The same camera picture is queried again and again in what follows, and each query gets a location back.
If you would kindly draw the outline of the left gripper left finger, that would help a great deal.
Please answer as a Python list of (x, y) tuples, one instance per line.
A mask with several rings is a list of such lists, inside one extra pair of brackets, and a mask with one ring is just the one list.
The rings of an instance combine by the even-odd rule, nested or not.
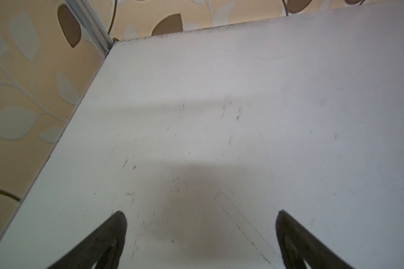
[(125, 245), (127, 219), (115, 212), (50, 269), (116, 269)]

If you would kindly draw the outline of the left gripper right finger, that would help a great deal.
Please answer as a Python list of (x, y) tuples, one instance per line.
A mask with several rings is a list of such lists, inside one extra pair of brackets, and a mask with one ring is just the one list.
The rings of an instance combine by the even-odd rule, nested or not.
[(285, 210), (278, 213), (276, 234), (287, 269), (351, 268)]

